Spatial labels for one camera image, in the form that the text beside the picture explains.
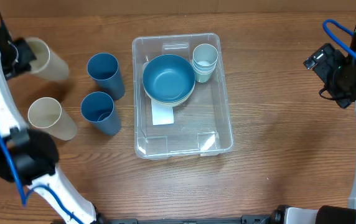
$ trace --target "white paper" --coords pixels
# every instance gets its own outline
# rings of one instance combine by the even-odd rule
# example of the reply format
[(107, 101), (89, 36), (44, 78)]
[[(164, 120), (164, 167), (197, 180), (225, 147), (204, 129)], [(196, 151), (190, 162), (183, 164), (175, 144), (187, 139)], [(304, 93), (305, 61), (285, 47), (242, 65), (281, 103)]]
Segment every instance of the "white paper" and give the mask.
[(174, 124), (174, 111), (171, 106), (164, 106), (152, 100), (153, 125)]

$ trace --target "transparent storage box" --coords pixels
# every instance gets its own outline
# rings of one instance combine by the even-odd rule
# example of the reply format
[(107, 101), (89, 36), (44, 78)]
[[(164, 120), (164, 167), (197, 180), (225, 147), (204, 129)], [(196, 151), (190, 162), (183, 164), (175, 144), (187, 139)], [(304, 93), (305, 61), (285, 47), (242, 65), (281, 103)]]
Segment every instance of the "transparent storage box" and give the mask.
[[(196, 82), (191, 96), (176, 106), (174, 123), (153, 125), (151, 99), (143, 87), (143, 71), (159, 55), (175, 54), (191, 62), (193, 50), (211, 44), (218, 50), (217, 66), (205, 83)], [(138, 37), (133, 41), (135, 151), (144, 159), (200, 154), (212, 156), (233, 149), (227, 88), (217, 34)]]

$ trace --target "stacked bowl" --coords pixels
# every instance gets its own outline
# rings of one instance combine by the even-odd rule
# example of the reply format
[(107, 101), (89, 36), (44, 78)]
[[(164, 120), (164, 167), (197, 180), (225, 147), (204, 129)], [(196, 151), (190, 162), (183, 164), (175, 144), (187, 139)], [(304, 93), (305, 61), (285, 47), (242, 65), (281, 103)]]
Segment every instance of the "stacked bowl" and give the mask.
[(160, 105), (178, 106), (195, 88), (191, 64), (178, 55), (161, 55), (149, 62), (143, 73), (146, 94)]
[(215, 70), (218, 62), (218, 51), (210, 44), (200, 44), (193, 51), (193, 69), (196, 81), (207, 82)]

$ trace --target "blue cup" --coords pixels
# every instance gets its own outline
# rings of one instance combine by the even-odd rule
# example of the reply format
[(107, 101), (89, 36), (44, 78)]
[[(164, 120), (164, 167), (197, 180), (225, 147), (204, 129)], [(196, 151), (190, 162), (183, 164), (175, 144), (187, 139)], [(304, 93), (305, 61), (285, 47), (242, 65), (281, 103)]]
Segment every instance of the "blue cup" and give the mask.
[(109, 53), (92, 56), (87, 65), (87, 72), (112, 99), (118, 100), (124, 96), (124, 83), (115, 56)]
[(90, 93), (81, 103), (81, 114), (103, 133), (113, 136), (121, 129), (121, 121), (113, 99), (100, 91)]

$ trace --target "wooden table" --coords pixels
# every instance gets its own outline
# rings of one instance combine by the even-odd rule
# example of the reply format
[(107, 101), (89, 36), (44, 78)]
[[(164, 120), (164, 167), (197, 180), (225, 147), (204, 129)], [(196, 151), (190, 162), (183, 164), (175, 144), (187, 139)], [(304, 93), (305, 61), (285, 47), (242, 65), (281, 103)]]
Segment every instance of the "wooden table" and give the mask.
[[(326, 42), (324, 19), (349, 29), (356, 12), (6, 18), (14, 36), (45, 40), (70, 66), (51, 83), (30, 75), (9, 81), (26, 117), (43, 96), (62, 102), (79, 126), (56, 140), (62, 169), (108, 218), (211, 218), (270, 213), (280, 204), (345, 207), (356, 160), (354, 106), (340, 109), (317, 94), (323, 83), (302, 62)], [(131, 43), (139, 36), (214, 32), (219, 35), (235, 147), (213, 157), (139, 159), (134, 152)], [(350, 37), (335, 33), (346, 43)], [(80, 114), (97, 90), (88, 59), (110, 52), (126, 87), (116, 102), (123, 127), (110, 138)], [(0, 223), (49, 223), (59, 216), (38, 195), (23, 208), (13, 184), (0, 179)]]

